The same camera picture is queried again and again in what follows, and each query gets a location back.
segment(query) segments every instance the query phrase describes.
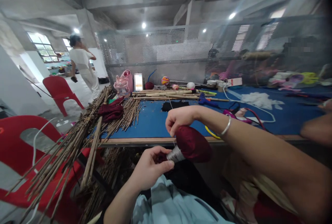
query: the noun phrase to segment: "yellow ring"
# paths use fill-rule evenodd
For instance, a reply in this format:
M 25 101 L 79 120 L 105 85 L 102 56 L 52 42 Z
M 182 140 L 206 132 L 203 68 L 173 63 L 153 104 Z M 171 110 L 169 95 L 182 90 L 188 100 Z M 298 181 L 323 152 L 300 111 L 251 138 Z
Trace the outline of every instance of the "yellow ring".
M 211 136 L 213 136 L 215 139 L 221 140 L 220 137 L 216 136 L 212 131 L 209 130 L 209 128 L 207 126 L 205 126 L 205 129 L 207 130 L 207 132 L 210 133 Z

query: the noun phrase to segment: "white ball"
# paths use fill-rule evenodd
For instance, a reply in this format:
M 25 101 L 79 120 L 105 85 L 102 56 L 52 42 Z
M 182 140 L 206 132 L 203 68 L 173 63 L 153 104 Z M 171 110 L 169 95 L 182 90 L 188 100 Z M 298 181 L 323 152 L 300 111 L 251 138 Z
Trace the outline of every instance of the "white ball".
M 195 83 L 193 83 L 193 82 L 189 82 L 189 83 L 187 84 L 187 89 L 189 89 L 189 90 L 194 90 L 194 89 L 195 89 Z

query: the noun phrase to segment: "silver thread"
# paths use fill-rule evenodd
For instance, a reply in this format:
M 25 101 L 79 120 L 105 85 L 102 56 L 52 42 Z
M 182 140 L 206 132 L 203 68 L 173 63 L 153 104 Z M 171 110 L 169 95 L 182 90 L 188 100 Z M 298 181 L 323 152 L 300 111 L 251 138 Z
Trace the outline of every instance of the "silver thread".
M 174 163 L 185 160 L 185 157 L 183 156 L 178 146 L 175 146 L 175 148 L 169 154 L 166 155 L 166 158 L 167 160 L 173 161 Z

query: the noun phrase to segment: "light blue shirt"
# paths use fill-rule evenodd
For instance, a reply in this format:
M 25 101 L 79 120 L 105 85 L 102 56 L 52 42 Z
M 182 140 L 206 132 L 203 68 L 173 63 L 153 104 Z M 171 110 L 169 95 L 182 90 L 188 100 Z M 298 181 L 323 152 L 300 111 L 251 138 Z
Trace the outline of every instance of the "light blue shirt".
M 178 190 L 164 175 L 151 188 L 149 200 L 144 195 L 137 198 L 131 223 L 233 224 L 200 198 Z

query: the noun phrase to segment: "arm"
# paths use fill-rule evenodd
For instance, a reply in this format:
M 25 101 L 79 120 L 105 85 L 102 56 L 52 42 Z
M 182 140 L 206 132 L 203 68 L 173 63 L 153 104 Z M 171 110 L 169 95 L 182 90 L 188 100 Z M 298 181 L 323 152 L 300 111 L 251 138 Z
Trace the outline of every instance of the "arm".
M 91 53 L 91 52 L 89 51 L 89 49 L 88 49 L 85 45 L 83 45 L 82 48 L 83 48 L 85 51 L 88 52 L 89 59 L 91 59 L 91 60 L 96 60 L 96 59 L 97 59 L 96 56 L 94 56 L 93 53 Z
M 171 110 L 166 128 L 173 136 L 179 126 L 194 120 L 221 133 L 229 118 L 206 107 L 188 106 Z M 306 223 L 324 221 L 332 193 L 332 175 L 327 167 L 284 140 L 236 119 L 222 138 L 281 188 Z
M 305 122 L 301 136 L 325 146 L 332 146 L 332 113 Z
M 72 62 L 72 77 L 76 78 L 75 76 L 76 64 L 73 60 L 71 60 L 71 62 Z
M 104 224 L 128 224 L 139 193 L 151 188 L 163 173 L 174 168 L 173 161 L 155 164 L 156 156 L 161 152 L 168 154 L 171 150 L 156 146 L 143 152 L 131 177 L 107 208 Z

